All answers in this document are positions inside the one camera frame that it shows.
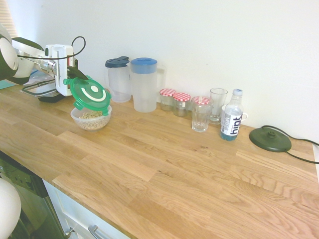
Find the hint water bottle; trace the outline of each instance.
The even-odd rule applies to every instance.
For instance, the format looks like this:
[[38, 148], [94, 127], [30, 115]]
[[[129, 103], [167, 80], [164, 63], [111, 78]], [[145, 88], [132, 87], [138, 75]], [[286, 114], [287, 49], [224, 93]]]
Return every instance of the hint water bottle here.
[[221, 123], [221, 138], [227, 141], [233, 141], [237, 138], [241, 118], [244, 112], [241, 105], [243, 91], [235, 89], [229, 104], [225, 107], [225, 116]]

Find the green lid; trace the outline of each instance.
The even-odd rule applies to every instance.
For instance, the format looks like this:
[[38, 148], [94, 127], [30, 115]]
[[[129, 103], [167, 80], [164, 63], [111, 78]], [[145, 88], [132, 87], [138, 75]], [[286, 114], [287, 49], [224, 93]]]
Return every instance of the green lid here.
[[250, 140], [260, 148], [272, 152], [286, 152], [291, 149], [291, 142], [284, 134], [272, 128], [257, 128], [250, 132]]
[[64, 79], [63, 84], [70, 85], [70, 91], [75, 99], [74, 106], [78, 110], [84, 107], [93, 111], [102, 111], [107, 116], [111, 95], [98, 82], [87, 76], [87, 80], [79, 77]]

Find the blue lid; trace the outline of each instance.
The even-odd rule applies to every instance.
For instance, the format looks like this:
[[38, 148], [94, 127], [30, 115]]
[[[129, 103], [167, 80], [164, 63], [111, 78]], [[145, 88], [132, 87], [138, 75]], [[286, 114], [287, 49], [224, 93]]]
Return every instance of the blue lid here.
[[157, 62], [147, 57], [136, 58], [131, 61], [131, 70], [137, 74], [151, 74], [156, 72]]
[[108, 68], [126, 67], [130, 61], [127, 56], [121, 56], [119, 58], [110, 59], [105, 62], [105, 66]]

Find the dishwasher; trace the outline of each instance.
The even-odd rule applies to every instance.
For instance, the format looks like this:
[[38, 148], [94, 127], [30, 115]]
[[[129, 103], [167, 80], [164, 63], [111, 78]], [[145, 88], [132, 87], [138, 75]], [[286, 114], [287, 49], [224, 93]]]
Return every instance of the dishwasher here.
[[21, 199], [19, 221], [9, 239], [67, 239], [42, 179], [0, 151], [0, 178], [12, 184]]

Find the plastic pitcher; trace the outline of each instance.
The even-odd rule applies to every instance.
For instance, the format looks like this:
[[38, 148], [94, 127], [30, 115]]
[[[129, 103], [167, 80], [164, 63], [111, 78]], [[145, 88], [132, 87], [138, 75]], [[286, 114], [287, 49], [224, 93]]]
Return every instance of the plastic pitcher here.
[[131, 80], [133, 89], [134, 109], [148, 113], [156, 109], [157, 92], [164, 87], [165, 77], [158, 82], [158, 64], [152, 58], [137, 58], [131, 61]]
[[104, 87], [111, 93], [114, 102], [126, 102], [131, 99], [132, 85], [127, 56], [107, 60], [104, 73]]

